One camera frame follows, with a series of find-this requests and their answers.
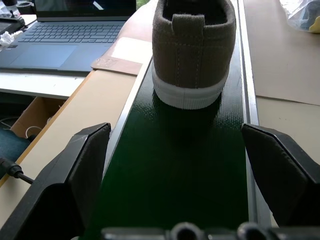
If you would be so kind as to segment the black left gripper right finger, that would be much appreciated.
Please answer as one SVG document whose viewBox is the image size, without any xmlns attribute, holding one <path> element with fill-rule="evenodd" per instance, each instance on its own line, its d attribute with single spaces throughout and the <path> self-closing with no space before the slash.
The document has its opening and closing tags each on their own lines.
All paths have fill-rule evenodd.
<svg viewBox="0 0 320 240">
<path fill-rule="evenodd" d="M 289 135 L 244 123 L 253 176 L 278 226 L 320 225 L 320 166 Z"/>
</svg>

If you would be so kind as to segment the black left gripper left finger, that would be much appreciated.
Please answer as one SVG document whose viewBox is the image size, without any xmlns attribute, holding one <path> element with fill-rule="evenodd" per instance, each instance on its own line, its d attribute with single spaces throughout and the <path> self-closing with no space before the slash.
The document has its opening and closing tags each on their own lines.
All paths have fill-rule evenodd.
<svg viewBox="0 0 320 240">
<path fill-rule="evenodd" d="M 2 240 L 71 240 L 93 213 L 110 139 L 110 123 L 82 129 L 30 184 L 0 229 Z"/>
</svg>

